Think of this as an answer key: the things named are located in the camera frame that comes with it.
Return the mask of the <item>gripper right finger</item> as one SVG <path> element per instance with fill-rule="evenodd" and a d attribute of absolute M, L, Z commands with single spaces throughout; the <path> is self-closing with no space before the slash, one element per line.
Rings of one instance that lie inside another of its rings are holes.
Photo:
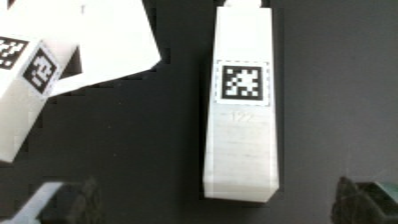
<path fill-rule="evenodd" d="M 398 183 L 340 178 L 332 224 L 398 224 Z"/>

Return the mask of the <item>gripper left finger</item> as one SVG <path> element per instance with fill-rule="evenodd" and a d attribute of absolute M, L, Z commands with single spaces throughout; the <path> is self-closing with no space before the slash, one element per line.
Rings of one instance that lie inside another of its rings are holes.
<path fill-rule="evenodd" d="M 103 224 L 103 202 L 98 182 L 45 182 L 11 224 Z"/>

